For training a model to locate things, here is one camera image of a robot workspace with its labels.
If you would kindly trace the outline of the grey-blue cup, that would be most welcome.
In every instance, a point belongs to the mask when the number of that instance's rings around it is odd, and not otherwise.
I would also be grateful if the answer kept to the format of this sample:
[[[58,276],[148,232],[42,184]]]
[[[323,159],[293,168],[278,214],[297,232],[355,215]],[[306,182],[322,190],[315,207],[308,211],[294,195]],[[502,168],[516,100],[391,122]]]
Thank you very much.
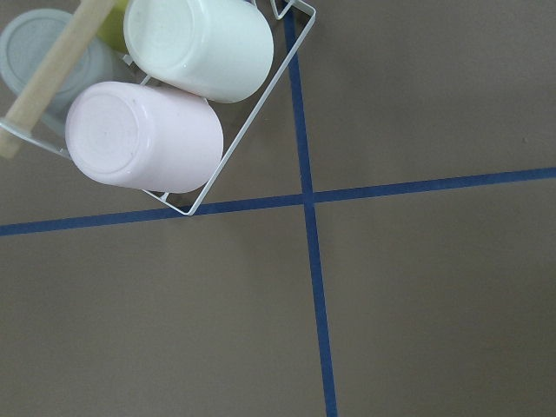
[[[27,11],[12,20],[1,34],[1,76],[9,89],[20,94],[47,51],[63,32],[71,14],[55,9]],[[59,136],[73,101],[95,83],[129,81],[133,74],[108,44],[95,37],[80,61],[65,78],[42,121]]]

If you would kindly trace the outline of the white cup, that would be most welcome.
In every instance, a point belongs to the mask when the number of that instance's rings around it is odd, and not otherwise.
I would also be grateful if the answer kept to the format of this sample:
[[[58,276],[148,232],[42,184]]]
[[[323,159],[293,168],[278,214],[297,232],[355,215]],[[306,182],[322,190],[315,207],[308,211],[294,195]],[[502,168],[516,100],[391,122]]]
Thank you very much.
[[[252,96],[274,59],[268,21],[248,1],[130,1],[123,34],[147,75],[219,103]]]

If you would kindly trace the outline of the pink cup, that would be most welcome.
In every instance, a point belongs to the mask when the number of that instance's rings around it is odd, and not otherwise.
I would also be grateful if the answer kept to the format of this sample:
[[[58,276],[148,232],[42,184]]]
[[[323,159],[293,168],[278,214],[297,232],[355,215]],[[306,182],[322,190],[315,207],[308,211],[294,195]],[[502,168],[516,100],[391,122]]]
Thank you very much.
[[[206,99],[133,83],[87,88],[69,109],[65,140],[96,182],[176,194],[205,184],[223,155],[222,126]]]

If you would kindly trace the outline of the yellow-green cup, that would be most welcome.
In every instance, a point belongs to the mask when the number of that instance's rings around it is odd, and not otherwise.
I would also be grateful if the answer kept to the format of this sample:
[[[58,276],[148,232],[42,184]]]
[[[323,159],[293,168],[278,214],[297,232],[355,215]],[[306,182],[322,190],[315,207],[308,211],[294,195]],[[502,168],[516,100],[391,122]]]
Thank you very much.
[[[127,54],[127,47],[123,34],[123,20],[128,0],[117,0],[114,7],[104,20],[97,36],[113,50]]]

